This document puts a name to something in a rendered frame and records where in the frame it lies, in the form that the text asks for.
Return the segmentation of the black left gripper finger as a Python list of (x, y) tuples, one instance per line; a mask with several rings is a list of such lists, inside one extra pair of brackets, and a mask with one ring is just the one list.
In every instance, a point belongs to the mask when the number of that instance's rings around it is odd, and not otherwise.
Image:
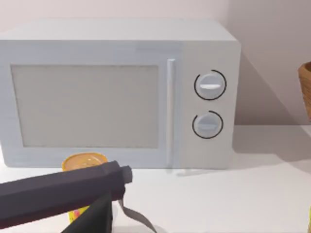
[(112, 233), (112, 199), (107, 193), (92, 203), (61, 233)]

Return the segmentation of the large black bar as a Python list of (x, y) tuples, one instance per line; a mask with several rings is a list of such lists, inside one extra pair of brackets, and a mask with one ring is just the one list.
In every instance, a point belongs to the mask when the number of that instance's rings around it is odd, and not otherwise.
[(0, 183), (0, 229), (90, 206), (106, 194), (120, 200), (132, 181), (131, 167), (112, 161)]

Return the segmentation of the yellow can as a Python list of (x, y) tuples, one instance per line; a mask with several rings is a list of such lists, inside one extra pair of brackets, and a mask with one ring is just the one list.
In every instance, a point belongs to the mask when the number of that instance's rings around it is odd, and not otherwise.
[[(108, 159), (100, 153), (83, 152), (73, 154), (66, 158), (62, 162), (62, 171), (71, 171), (90, 166), (98, 166), (107, 162)], [(72, 223), (73, 221), (75, 221), (85, 210), (87, 210), (87, 208), (88, 206), (85, 206), (76, 210), (69, 211), (69, 222)]]

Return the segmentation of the pale microwave door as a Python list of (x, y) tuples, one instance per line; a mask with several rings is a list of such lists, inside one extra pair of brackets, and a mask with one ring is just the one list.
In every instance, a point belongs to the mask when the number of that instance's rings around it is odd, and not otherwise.
[(9, 167), (60, 167), (98, 152), (133, 168), (167, 168), (172, 41), (0, 40), (0, 147)]

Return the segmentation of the pale round microwave knob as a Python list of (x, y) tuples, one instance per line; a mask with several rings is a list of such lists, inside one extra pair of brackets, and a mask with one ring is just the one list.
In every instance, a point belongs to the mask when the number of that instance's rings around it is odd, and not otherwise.
[(214, 111), (208, 111), (202, 115), (196, 115), (192, 121), (193, 132), (202, 139), (217, 137), (224, 127), (222, 117)]
[(200, 74), (194, 82), (194, 91), (203, 100), (216, 100), (226, 91), (226, 78), (217, 71), (211, 70), (209, 73)]

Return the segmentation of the pale microwave oven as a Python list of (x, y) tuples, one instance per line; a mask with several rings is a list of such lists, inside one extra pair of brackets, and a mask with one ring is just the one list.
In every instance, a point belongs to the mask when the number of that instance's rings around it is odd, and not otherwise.
[[(172, 41), (181, 44), (179, 79), (174, 90), (173, 166), (171, 168), (228, 167), (239, 82), (241, 45), (221, 24), (210, 19), (59, 18), (33, 21), (0, 33), (0, 40), (126, 40)], [(226, 78), (224, 94), (212, 101), (194, 91), (198, 75), (211, 70)], [(199, 138), (192, 130), (196, 115), (217, 112), (221, 133)]]

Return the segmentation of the woven wooden basket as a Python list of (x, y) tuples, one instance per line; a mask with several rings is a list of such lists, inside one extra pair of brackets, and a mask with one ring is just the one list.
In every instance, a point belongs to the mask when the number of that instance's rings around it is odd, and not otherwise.
[(311, 61), (302, 64), (298, 69), (300, 86), (303, 94), (303, 101), (307, 111), (308, 119), (311, 122)]

